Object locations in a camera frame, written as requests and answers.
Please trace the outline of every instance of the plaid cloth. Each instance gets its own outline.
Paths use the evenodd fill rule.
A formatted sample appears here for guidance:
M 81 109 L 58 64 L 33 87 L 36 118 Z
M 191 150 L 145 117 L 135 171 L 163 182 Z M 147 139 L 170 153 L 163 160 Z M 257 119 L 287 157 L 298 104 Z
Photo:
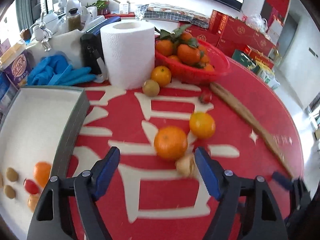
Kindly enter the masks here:
M 185 21 L 190 22 L 193 25 L 208 29 L 209 28 L 209 17 L 190 11 L 181 7 L 173 7 L 170 5 L 160 5 L 160 4 L 146 4 L 139 6 L 137 12 L 135 13 L 135 18 L 141 20 L 143 18 L 157 18 L 157 19 L 168 19 L 173 21 Z

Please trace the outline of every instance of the red tablecloth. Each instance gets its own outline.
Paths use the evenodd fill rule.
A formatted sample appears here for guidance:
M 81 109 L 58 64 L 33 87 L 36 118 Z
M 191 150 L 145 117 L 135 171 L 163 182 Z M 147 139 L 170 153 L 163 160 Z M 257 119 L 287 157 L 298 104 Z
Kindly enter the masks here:
M 254 74 L 233 60 L 231 67 L 232 73 L 221 78 L 219 83 L 274 135 L 293 172 L 302 176 L 300 139 L 286 108 Z M 195 109 L 207 111 L 215 119 L 217 128 L 208 140 L 194 141 L 189 136 L 189 150 L 204 146 L 212 158 L 236 175 L 264 176 L 286 217 L 289 194 L 271 181 L 274 171 L 285 172 L 263 140 L 258 138 L 254 142 L 249 137 L 252 128 L 216 96 L 211 105 L 201 106 L 196 100 L 201 93 L 198 87 L 179 87 L 162 88 L 159 96 L 151 101 L 141 89 L 123 91 L 97 84 L 86 88 L 92 106 L 78 137 L 69 174 L 76 170 L 75 175 L 78 175 L 82 170 L 90 169 L 111 146 L 120 148 L 119 168 L 106 195 L 97 202 L 112 238 L 202 239 L 218 203 L 208 195 L 201 178 L 180 178 L 174 163 L 155 156 L 152 145 L 157 128 L 176 125 L 189 133 L 188 115 Z M 70 203 L 77 235 L 83 239 L 76 201 L 71 199 Z M 238 230 L 237 217 L 230 239 L 236 239 Z

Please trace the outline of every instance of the wooden stick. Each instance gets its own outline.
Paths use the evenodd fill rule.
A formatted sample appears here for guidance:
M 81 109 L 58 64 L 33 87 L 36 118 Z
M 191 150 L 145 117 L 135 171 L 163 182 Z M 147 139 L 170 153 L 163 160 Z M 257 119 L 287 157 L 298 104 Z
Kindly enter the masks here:
M 210 84 L 211 91 L 222 99 L 230 108 L 232 108 L 240 117 L 242 117 L 251 127 L 254 132 L 260 135 L 268 149 L 275 154 L 281 165 L 286 169 L 291 179 L 294 174 L 291 171 L 284 155 L 282 154 L 278 144 L 273 139 L 273 136 L 258 122 L 253 114 L 246 108 L 234 95 L 217 83 Z

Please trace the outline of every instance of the floor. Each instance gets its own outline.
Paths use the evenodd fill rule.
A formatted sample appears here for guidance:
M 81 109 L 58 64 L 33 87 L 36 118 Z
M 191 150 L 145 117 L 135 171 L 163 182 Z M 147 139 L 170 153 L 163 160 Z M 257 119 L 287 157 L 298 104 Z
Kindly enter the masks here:
M 306 111 L 303 111 L 297 94 L 284 78 L 281 71 L 275 70 L 275 74 L 281 84 L 275 90 L 275 93 L 288 109 L 300 135 L 305 163 L 304 181 L 313 197 L 320 181 L 320 142 L 314 137 L 314 131 L 317 127 L 316 121 Z

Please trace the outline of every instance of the kiwi fruit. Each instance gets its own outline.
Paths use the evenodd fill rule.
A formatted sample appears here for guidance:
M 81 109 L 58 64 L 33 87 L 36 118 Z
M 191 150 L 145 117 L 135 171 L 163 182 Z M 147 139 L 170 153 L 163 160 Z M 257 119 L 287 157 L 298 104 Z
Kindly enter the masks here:
M 160 92 L 160 86 L 156 81 L 149 79 L 143 84 L 142 91 L 148 97 L 155 97 Z

